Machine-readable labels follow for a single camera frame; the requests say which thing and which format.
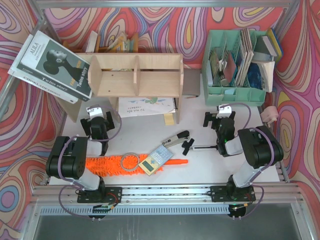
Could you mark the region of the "clear tape roll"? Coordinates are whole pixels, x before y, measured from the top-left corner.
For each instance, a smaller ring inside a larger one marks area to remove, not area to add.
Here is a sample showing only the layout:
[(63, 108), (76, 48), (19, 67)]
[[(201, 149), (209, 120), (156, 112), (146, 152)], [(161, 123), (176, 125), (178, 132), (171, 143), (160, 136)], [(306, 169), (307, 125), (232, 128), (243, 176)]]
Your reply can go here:
[(121, 157), (120, 166), (126, 172), (135, 171), (140, 163), (139, 155), (135, 153), (127, 153)]

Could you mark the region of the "orange microfiber duster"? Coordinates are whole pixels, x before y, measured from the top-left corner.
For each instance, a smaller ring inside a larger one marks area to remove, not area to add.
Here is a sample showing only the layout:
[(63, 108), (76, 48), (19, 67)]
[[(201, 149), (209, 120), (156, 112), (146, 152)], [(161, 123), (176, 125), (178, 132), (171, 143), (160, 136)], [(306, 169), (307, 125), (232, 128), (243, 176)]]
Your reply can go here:
[[(148, 155), (140, 154), (140, 162)], [(138, 166), (135, 171), (128, 172), (121, 168), (120, 161), (122, 156), (100, 156), (100, 157), (87, 157), (85, 167), (93, 174), (100, 177), (114, 177), (114, 176), (132, 176), (132, 175), (145, 175), (146, 173)]]

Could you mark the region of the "gold grey calculator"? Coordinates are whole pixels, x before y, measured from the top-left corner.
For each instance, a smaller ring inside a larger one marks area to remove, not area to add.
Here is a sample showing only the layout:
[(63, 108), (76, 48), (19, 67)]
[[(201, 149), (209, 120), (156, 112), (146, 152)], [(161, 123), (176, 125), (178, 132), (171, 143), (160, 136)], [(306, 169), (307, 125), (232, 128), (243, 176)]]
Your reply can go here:
[(148, 175), (154, 174), (168, 160), (173, 157), (173, 153), (163, 145), (160, 145), (152, 153), (150, 153), (138, 166)]

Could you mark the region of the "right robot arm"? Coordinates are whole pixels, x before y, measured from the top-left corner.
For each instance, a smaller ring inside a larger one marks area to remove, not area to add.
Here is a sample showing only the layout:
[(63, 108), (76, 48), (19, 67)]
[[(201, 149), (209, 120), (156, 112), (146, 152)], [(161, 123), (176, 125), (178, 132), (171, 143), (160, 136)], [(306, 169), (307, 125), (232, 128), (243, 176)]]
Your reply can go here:
[(244, 154), (245, 161), (239, 170), (230, 175), (225, 185), (211, 186), (207, 193), (214, 203), (254, 202), (256, 200), (253, 181), (268, 167), (284, 158), (284, 151), (265, 125), (243, 128), (235, 135), (236, 112), (228, 117), (206, 112), (203, 126), (212, 122), (217, 140), (213, 146), (223, 157)]

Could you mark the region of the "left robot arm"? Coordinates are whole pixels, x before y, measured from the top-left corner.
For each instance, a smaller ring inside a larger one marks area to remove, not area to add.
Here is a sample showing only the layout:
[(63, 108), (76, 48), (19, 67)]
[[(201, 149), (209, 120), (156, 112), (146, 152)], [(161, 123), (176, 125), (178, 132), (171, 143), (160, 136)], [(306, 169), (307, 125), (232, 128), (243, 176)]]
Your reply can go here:
[(46, 174), (77, 187), (78, 203), (116, 206), (121, 202), (122, 190), (106, 187), (103, 178), (86, 167), (87, 156), (102, 157), (108, 150), (108, 131), (115, 128), (112, 114), (98, 113), (80, 122), (86, 136), (57, 137), (46, 163)]

